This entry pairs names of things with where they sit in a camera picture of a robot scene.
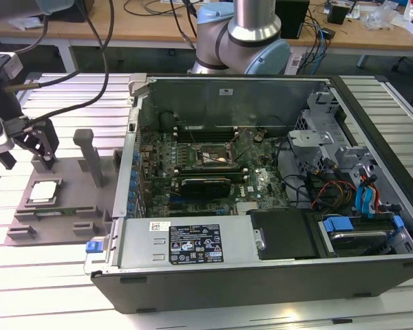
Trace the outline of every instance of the wooden desk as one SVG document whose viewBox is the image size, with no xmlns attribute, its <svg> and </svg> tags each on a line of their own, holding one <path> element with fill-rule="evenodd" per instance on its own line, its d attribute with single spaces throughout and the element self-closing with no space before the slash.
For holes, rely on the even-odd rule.
<svg viewBox="0 0 413 330">
<path fill-rule="evenodd" d="M 124 11 L 125 0 L 114 0 L 115 28 L 112 47 L 188 48 L 182 40 L 172 16 L 134 16 Z M 312 0 L 310 10 L 322 0 Z M 154 3 L 155 10 L 168 10 L 170 5 Z M 133 12 L 146 13 L 140 0 L 128 5 Z M 178 10 L 179 22 L 184 32 L 195 41 L 185 10 Z M 107 0 L 95 0 L 91 20 L 102 37 L 109 29 L 109 5 Z M 325 23 L 326 15 L 313 11 L 313 16 L 324 26 L 336 32 L 328 50 L 335 54 L 358 54 L 377 56 L 413 56 L 413 36 L 400 27 L 392 31 L 367 31 L 358 20 L 345 20 L 343 25 Z M 7 23 L 0 23 L 0 39 L 4 43 L 31 43 L 40 29 L 20 31 Z M 309 27 L 304 27 L 300 39 L 288 40 L 291 57 L 286 73 L 294 74 L 292 66 L 312 47 L 315 35 Z M 76 69 L 72 46 L 97 46 L 97 42 L 86 23 L 51 22 L 47 38 L 42 42 L 59 48 L 68 72 Z"/>
</svg>

